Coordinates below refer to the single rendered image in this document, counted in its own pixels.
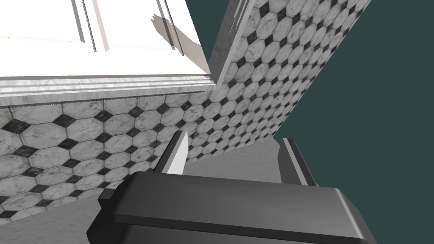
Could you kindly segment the white cupboard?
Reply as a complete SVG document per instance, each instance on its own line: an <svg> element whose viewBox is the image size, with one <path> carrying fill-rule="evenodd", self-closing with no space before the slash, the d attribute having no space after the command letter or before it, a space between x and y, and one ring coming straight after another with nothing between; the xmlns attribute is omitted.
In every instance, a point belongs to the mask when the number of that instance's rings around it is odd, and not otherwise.
<svg viewBox="0 0 434 244"><path fill-rule="evenodd" d="M0 0L0 80L209 74L185 0Z"/></svg>

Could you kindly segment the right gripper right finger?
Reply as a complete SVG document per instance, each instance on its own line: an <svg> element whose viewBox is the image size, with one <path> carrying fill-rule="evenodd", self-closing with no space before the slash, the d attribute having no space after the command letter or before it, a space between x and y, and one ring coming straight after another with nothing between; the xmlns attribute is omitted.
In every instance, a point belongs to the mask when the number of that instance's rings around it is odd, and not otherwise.
<svg viewBox="0 0 434 244"><path fill-rule="evenodd" d="M282 183L318 186L294 139L281 139L278 152L278 166Z"/></svg>

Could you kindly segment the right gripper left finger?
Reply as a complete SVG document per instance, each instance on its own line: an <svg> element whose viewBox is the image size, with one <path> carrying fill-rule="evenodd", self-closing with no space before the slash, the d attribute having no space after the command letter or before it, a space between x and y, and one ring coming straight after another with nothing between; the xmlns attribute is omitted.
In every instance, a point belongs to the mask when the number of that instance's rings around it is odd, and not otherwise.
<svg viewBox="0 0 434 244"><path fill-rule="evenodd" d="M178 130L167 145L153 172L182 175L188 152L188 133L186 130Z"/></svg>

